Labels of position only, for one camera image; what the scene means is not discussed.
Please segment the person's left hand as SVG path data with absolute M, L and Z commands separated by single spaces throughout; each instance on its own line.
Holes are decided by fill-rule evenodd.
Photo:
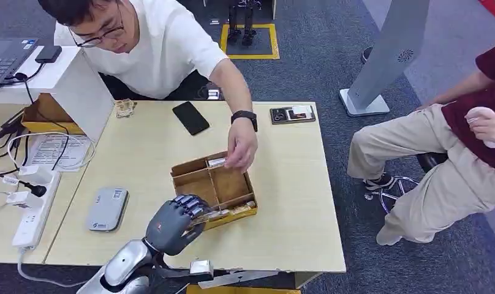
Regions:
M 470 130 L 489 148 L 495 148 L 495 112 L 486 107 L 475 107 L 465 115 Z
M 228 135 L 225 166 L 239 168 L 241 172 L 246 172 L 254 161 L 257 148 L 257 135 L 251 120 L 247 118 L 234 120 Z

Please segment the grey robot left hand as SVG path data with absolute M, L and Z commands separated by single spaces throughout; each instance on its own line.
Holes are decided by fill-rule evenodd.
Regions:
M 197 195 L 177 195 L 154 214 L 143 240 L 156 252 L 178 255 L 204 231 L 204 222 L 193 224 L 193 221 L 210 211 L 207 202 Z

